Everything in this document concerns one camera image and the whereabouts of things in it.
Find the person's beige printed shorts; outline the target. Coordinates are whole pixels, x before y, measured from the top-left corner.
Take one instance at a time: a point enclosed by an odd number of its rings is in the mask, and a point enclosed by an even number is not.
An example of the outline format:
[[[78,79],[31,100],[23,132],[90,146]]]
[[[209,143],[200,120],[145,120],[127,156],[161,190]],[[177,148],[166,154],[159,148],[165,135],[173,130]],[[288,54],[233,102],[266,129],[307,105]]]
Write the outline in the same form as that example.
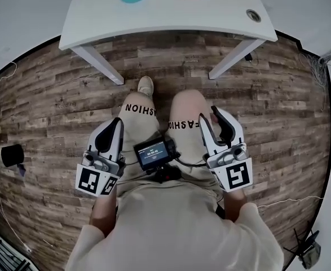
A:
[[[127,164],[123,176],[118,182],[117,195],[119,197],[140,187],[173,187],[186,185],[191,188],[205,189],[212,196],[221,196],[221,189],[213,175],[206,167],[189,168],[172,161],[170,164],[182,172],[182,178],[175,181],[158,183],[146,179],[138,163],[134,146],[145,141],[157,138],[160,135],[160,125],[155,115],[154,108],[144,107],[137,104],[126,103],[122,106],[119,118],[124,124],[122,155]],[[201,131],[197,120],[172,121],[175,127],[170,127],[165,136],[171,138],[180,153],[180,160],[188,164],[200,164],[206,153],[202,141]]]

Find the black waste bin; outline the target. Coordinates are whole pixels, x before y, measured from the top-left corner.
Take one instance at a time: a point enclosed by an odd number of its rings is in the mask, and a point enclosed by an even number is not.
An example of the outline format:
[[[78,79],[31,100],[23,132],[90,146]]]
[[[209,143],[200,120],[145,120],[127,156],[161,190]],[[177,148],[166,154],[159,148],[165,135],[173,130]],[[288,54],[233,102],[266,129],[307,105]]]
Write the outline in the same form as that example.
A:
[[[5,167],[22,164],[24,162],[24,151],[20,144],[1,148],[1,159]]]

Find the person's beige shoe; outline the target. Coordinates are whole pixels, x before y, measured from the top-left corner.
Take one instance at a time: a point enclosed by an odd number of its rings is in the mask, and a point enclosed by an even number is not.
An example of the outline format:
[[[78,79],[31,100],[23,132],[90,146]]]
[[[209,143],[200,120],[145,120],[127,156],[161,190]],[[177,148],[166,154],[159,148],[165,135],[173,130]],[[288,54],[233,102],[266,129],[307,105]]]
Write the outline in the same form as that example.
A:
[[[154,84],[152,79],[149,76],[143,76],[139,80],[137,91],[152,99],[154,92]]]

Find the black metal railing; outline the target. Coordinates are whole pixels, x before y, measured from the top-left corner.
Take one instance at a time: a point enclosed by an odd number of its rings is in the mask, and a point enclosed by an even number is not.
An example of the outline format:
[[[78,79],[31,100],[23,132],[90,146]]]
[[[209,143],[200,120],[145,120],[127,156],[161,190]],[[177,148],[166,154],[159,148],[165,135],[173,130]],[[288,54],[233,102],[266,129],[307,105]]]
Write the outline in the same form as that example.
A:
[[[32,271],[30,262],[21,259],[0,239],[0,269],[2,271]]]

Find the person's right forearm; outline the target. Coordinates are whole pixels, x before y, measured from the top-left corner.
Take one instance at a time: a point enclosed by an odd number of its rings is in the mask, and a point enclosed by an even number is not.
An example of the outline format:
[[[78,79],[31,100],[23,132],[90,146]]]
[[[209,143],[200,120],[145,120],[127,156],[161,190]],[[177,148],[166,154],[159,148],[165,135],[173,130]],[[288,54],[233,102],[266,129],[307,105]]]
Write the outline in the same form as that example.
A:
[[[247,203],[243,189],[223,193],[224,211],[226,220],[235,222],[240,214],[241,207]]]

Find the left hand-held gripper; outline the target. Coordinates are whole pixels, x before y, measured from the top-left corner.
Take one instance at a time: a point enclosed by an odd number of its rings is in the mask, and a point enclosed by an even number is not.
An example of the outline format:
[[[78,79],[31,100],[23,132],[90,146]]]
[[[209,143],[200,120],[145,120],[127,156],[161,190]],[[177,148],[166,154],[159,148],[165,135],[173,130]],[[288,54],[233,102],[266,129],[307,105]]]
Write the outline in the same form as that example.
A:
[[[82,163],[77,164],[76,190],[96,197],[111,194],[126,166],[125,157],[120,154],[123,131],[123,122],[116,117],[91,133]]]

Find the black screen device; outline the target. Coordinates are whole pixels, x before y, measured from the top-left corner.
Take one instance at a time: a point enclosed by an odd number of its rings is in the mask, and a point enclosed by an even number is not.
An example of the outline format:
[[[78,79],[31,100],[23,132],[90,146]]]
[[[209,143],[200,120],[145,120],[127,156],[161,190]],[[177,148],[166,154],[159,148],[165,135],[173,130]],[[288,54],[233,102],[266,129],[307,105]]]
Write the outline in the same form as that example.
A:
[[[180,169],[169,164],[180,157],[172,139],[158,137],[135,145],[134,151],[141,169],[152,181],[163,183],[179,180],[182,177]]]

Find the black tripod stand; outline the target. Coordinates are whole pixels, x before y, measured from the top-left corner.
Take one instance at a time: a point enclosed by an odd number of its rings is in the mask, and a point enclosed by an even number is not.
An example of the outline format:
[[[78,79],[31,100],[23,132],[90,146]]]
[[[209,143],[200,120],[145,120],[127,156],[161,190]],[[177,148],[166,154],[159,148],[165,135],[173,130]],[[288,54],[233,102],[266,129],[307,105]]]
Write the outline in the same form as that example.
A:
[[[311,269],[319,261],[321,253],[321,245],[316,242],[316,238],[318,237],[320,231],[317,230],[313,232],[310,230],[310,232],[311,235],[306,238],[305,241],[301,241],[296,230],[294,229],[297,246],[292,249],[284,247],[286,251],[298,257],[305,270]]]

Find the person's beige t-shirt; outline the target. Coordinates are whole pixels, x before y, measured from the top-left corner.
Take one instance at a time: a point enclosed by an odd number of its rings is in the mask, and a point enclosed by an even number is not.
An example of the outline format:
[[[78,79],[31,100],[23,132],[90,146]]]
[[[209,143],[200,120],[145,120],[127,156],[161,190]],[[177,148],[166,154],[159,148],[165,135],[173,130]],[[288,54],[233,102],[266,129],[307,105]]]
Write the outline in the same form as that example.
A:
[[[216,203],[199,187],[134,189],[117,201],[107,237],[82,228],[65,271],[282,271],[283,251],[257,206],[247,201],[232,222]]]

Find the person's left forearm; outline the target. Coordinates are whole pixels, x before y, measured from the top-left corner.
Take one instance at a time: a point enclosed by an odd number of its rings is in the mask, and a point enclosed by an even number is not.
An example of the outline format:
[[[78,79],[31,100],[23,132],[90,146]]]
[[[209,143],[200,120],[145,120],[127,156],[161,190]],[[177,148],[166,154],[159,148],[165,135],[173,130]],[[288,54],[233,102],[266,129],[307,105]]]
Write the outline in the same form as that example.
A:
[[[109,195],[97,197],[92,208],[89,224],[98,228],[105,237],[116,223],[117,195],[114,189]]]

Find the person's left leg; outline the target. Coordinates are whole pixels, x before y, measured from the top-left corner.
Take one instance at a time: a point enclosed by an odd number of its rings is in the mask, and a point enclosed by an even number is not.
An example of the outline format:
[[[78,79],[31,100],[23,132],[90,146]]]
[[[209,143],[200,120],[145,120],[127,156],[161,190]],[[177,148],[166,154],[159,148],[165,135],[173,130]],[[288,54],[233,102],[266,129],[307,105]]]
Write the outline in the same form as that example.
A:
[[[154,108],[152,97],[149,97],[141,92],[132,92],[124,100],[123,104],[136,104],[140,106]]]

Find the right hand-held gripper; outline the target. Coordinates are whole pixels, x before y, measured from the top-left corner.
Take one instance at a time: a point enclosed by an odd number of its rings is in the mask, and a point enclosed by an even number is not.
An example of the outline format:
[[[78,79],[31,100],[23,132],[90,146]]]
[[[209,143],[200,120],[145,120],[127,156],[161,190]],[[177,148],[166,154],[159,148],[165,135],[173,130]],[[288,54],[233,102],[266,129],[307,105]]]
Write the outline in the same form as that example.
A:
[[[209,120],[200,113],[198,123],[209,157],[207,167],[219,187],[232,192],[253,184],[252,159],[244,142],[241,124],[227,111],[211,106],[220,126],[218,142]]]

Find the small black plug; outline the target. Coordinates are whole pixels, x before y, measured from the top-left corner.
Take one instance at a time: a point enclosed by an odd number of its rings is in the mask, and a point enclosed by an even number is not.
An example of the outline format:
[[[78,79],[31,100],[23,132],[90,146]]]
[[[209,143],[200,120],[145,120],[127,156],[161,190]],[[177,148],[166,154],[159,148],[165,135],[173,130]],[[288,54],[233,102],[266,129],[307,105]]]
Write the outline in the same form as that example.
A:
[[[258,54],[255,52],[255,56],[252,56],[251,53],[245,56],[245,60],[249,62],[252,66],[258,66],[259,64],[259,58]]]

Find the white table leg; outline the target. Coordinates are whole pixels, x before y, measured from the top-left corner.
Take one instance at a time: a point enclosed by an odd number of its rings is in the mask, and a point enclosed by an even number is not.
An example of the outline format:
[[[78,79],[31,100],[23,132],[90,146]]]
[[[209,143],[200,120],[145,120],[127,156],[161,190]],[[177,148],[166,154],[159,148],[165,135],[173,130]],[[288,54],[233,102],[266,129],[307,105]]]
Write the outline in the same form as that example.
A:
[[[257,47],[262,45],[265,40],[262,39],[245,39],[241,41],[233,50],[231,50],[222,61],[220,61],[209,73],[208,78],[215,80],[220,75],[225,73],[233,65],[243,59],[246,55],[250,54]]]
[[[71,50],[91,64],[103,75],[107,76],[116,85],[123,85],[125,83],[124,78],[92,45],[79,45],[72,47]]]

